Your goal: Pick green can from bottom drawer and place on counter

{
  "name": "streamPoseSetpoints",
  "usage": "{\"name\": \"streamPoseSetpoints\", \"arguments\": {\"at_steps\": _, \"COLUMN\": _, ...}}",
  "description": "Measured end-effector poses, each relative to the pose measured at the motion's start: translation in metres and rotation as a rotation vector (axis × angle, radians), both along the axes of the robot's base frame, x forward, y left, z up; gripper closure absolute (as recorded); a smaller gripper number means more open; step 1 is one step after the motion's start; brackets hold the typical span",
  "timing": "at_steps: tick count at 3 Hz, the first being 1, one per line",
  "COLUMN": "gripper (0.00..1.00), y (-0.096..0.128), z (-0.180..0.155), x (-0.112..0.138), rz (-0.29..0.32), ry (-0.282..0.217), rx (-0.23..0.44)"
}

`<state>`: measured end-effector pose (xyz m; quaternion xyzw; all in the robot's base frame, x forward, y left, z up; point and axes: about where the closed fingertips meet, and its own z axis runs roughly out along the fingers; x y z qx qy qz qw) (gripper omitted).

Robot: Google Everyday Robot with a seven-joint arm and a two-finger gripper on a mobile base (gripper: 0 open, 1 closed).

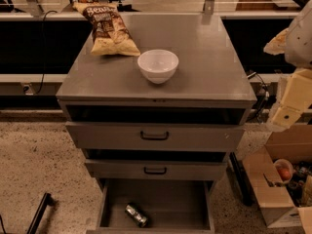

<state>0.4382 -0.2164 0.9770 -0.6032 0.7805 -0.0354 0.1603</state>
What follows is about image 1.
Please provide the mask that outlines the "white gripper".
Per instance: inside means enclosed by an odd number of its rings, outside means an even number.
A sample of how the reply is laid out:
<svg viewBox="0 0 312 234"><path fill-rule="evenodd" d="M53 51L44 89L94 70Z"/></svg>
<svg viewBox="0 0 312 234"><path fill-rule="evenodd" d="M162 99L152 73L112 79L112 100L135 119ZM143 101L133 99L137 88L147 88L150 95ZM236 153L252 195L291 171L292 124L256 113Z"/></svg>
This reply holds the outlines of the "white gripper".
<svg viewBox="0 0 312 234"><path fill-rule="evenodd" d="M273 114L273 125L288 129L312 104L312 70L298 68L287 80L281 104Z"/></svg>

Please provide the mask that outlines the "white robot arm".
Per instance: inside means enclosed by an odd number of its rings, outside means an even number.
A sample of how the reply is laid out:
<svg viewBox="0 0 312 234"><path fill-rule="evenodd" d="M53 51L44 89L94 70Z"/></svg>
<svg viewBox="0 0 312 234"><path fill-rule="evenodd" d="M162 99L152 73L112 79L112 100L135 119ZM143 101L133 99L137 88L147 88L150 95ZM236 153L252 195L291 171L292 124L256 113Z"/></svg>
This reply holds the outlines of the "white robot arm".
<svg viewBox="0 0 312 234"><path fill-rule="evenodd" d="M269 122L275 128L288 129L312 104L312 0L308 1L288 28L273 37L263 52L285 55L295 72L283 81L282 91Z"/></svg>

